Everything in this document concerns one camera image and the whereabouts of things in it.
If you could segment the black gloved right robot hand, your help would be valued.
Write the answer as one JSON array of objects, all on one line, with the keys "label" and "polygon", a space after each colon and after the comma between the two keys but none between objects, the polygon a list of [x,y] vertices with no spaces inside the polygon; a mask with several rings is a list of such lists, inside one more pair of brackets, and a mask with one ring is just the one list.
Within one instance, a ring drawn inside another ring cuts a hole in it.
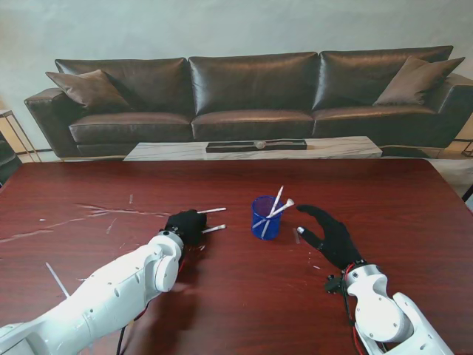
[{"label": "black gloved right robot hand", "polygon": [[360,255],[347,227],[323,209],[311,205],[298,205],[296,209],[313,217],[322,227],[324,237],[317,237],[305,227],[298,227],[298,234],[339,270],[350,265],[363,265],[367,261]]}]

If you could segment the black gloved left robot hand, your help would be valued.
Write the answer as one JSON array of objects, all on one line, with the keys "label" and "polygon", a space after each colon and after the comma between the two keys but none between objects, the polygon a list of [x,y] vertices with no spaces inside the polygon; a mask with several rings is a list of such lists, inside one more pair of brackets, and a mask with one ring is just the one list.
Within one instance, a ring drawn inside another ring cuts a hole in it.
[{"label": "black gloved left robot hand", "polygon": [[170,216],[165,230],[178,235],[185,245],[195,246],[200,243],[206,226],[206,214],[200,214],[195,209],[191,209]]}]

